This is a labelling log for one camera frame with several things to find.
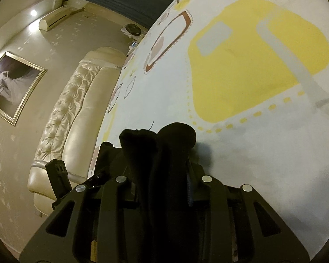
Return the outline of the black pants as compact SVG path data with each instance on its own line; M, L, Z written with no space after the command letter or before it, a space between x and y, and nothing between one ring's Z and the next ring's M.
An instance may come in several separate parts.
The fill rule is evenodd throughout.
M95 172L114 182L103 189L102 204L112 201L114 219L101 215L98 262L201 262L205 216L195 197L190 156L195 129L174 122L158 132L125 129L120 146L101 144Z

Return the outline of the cream tufted headboard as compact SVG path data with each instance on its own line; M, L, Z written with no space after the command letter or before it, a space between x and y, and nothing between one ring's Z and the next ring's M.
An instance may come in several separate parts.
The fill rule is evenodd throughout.
M56 201L46 171L49 161L64 161L73 187L89 178L98 133L125 60L124 53L110 47L88 52L57 99L38 143L27 184L34 207L43 215L52 213Z

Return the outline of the small desk fan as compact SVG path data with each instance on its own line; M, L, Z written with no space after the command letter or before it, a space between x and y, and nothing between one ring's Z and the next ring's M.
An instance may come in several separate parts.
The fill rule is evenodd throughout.
M130 37L138 37L142 34L141 28L133 23L126 24L121 28L121 32Z

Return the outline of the patterned white bed sheet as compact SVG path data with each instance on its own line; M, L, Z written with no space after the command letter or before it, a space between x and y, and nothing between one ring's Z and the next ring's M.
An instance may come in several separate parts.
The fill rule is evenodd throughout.
M174 0L127 59L97 142L183 122L222 183L254 187L310 256L329 239L328 0Z

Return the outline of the framed wall picture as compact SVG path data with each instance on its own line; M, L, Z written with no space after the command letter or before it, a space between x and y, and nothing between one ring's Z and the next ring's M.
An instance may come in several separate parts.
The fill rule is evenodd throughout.
M0 55L0 117L15 126L47 70L11 52Z

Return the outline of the white wall air conditioner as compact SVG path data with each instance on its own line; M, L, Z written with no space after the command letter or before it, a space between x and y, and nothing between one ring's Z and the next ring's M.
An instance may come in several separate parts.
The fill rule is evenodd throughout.
M69 5L61 6L58 9L53 10L52 12L43 16L43 18L41 18L39 21L38 28L47 32L56 27L62 21L66 20L69 16L79 13L83 10L85 10L84 7L77 9Z

